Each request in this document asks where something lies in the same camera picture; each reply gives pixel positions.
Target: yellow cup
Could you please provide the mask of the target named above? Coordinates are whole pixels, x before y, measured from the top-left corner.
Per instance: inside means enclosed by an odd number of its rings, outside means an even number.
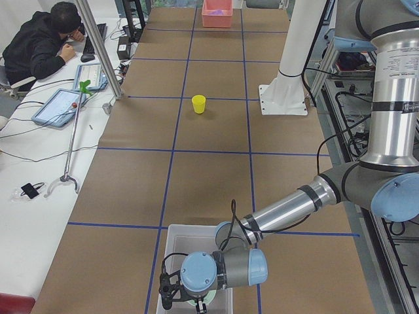
[[[205,111],[205,102],[206,98],[203,95],[195,95],[192,97],[192,105],[194,106],[195,113],[201,114]]]

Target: black jacket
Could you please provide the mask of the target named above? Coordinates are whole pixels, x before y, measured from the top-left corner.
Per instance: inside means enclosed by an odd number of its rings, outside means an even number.
[[[3,52],[10,84],[32,76],[44,79],[58,71],[65,65],[56,55],[64,42],[51,27],[50,13],[36,12]]]

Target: white desk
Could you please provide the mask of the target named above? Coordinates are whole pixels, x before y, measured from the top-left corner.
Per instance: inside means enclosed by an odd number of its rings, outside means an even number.
[[[107,23],[107,37],[117,26],[118,19],[97,20]],[[114,68],[119,64],[117,43],[107,38],[105,47]],[[77,55],[63,69],[45,80],[39,80],[34,87],[62,79],[73,79],[84,43],[73,43]],[[57,88],[71,89],[73,82],[51,84],[30,92],[24,101],[46,101]],[[108,116],[102,105],[114,102],[110,87],[91,99],[80,113],[74,149],[98,144]],[[30,119],[38,110],[36,103],[20,106],[11,118]],[[0,131],[0,137],[38,128],[33,122],[10,121]],[[68,149],[73,121],[60,130],[40,128],[14,137],[0,139],[0,150],[24,158],[38,160]],[[70,175],[82,185],[95,149],[74,152]],[[27,162],[0,153],[0,292],[37,298],[46,274],[73,210],[77,195],[74,184],[58,186],[45,199],[42,193],[30,201],[11,201],[15,188],[26,183],[45,182],[64,174],[67,155],[39,163]]]

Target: red chair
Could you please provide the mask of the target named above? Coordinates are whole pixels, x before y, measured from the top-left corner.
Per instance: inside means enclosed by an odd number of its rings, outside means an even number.
[[[0,293],[0,314],[29,314],[35,299],[29,296],[15,296]]]

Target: blue tape line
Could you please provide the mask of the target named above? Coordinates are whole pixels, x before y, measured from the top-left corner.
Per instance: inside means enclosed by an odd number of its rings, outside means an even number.
[[[273,155],[273,156],[295,156],[295,157],[315,157],[317,154],[292,153],[292,152],[235,152],[223,150],[189,150],[189,149],[162,149],[162,148],[134,148],[134,147],[98,147],[102,150],[133,150],[139,152],[191,152],[195,154],[251,154],[251,155]],[[321,157],[329,157],[328,154],[320,154]]]
[[[106,227],[106,228],[133,228],[133,229],[153,229],[153,230],[167,230],[168,227],[159,226],[142,226],[136,224],[98,224],[94,222],[75,222],[69,221],[67,224],[72,226],[89,226],[89,227]]]
[[[180,97],[166,97],[166,96],[127,96],[128,98],[151,98],[151,99],[181,99]]]
[[[217,33],[266,33],[266,34],[287,34],[288,31],[227,31],[222,29],[159,29],[159,28],[147,28],[147,31],[186,31],[186,32],[196,32],[196,33],[204,33],[204,32],[217,32]]]
[[[140,152],[172,152],[171,149],[159,149],[159,148],[123,148],[123,147],[98,147],[102,150],[136,150]]]
[[[176,127],[175,127],[175,134],[174,134],[174,137],[173,137],[172,155],[170,156],[170,163],[169,163],[169,170],[168,170],[168,178],[166,180],[166,187],[165,187],[165,191],[164,191],[162,212],[161,212],[161,215],[160,215],[160,223],[159,223],[159,226],[160,227],[163,225],[164,212],[166,210],[166,200],[167,200],[167,195],[168,195],[168,190],[169,190],[170,175],[171,175],[172,166],[173,166],[173,156],[174,156],[174,151],[175,151],[175,146],[176,146],[177,129],[179,127],[179,121],[180,121],[180,117],[181,117],[182,100],[183,100],[183,95],[185,94],[185,85],[186,85],[186,79],[187,79],[187,73],[188,73],[189,58],[191,56],[192,40],[193,40],[193,37],[194,37],[194,27],[195,27],[195,21],[196,21],[196,11],[197,11],[197,9],[195,9],[194,22],[193,22],[192,33],[191,33],[191,40],[189,42],[188,60],[186,62],[185,75],[183,77],[183,86],[182,86],[182,93],[181,93],[181,101],[179,102],[179,110],[178,110],[178,113],[177,113],[177,121],[176,121]],[[155,255],[154,255],[154,258],[153,258],[153,266],[151,268],[149,289],[148,289],[148,292],[147,292],[147,301],[145,303],[144,314],[148,314],[148,312],[149,312],[149,304],[150,304],[150,297],[151,297],[151,287],[153,286],[153,277],[154,277],[154,274],[155,274],[155,266],[156,266],[158,245],[160,243],[160,235],[161,235],[161,229],[158,230],[158,235],[157,235],[157,240],[156,240],[156,247],[155,247]]]
[[[276,155],[276,156],[317,156],[317,154],[303,152],[253,152],[254,155]],[[329,154],[320,154],[320,157],[330,157]]]
[[[192,97],[165,97],[165,96],[134,96],[129,95],[128,98],[147,98],[147,99],[192,99]],[[259,101],[258,99],[245,99],[245,98],[216,98],[216,97],[207,97],[206,99],[210,100],[223,100],[223,101]]]
[[[243,11],[240,10],[240,23],[242,26],[242,43],[243,43],[243,68],[244,68],[244,89],[247,99],[247,73],[246,73],[246,47],[244,42],[244,26],[243,26]],[[246,100],[246,118],[247,118],[247,140],[249,141],[249,165],[250,165],[250,185],[251,185],[251,207],[252,213],[256,212],[256,201],[255,201],[255,181],[253,178],[253,160],[251,151],[251,130],[250,130],[250,112],[249,112],[249,101]],[[258,314],[262,314],[262,296],[261,286],[257,285],[257,311]]]
[[[276,234],[292,234],[296,236],[326,236],[326,237],[361,237],[359,234],[347,234],[340,232],[303,232],[303,231],[281,231]]]
[[[251,151],[251,130],[250,130],[250,112],[247,91],[247,72],[246,72],[246,44],[244,41],[244,26],[243,26],[243,12],[240,11],[240,23],[242,27],[242,51],[243,51],[243,70],[244,70],[244,91],[246,97],[246,119],[247,119],[247,141],[249,142],[249,167],[250,167],[250,188],[251,188],[251,206],[252,212],[256,211],[255,203],[255,183],[253,180],[253,160]]]
[[[257,285],[257,311],[259,314],[262,314],[262,292],[261,292],[261,285]]]
[[[102,224],[96,222],[76,222],[69,221],[67,224],[72,226],[88,226],[88,227],[104,227],[104,228],[133,228],[133,229],[151,229],[151,230],[167,230],[165,226],[144,226],[137,224]],[[292,235],[292,236],[321,236],[321,237],[361,237],[360,234],[351,234],[346,232],[306,232],[306,231],[281,231],[276,234]]]
[[[166,58],[139,58],[139,57],[135,57],[132,58],[133,60],[150,60],[150,61],[187,61],[187,59],[166,59]],[[243,60],[216,60],[216,59],[190,59],[189,61],[191,62],[240,62],[242,63]],[[245,62],[249,62],[249,63],[277,63],[279,64],[280,61],[258,61],[258,60],[253,60],[253,61],[245,61]]]

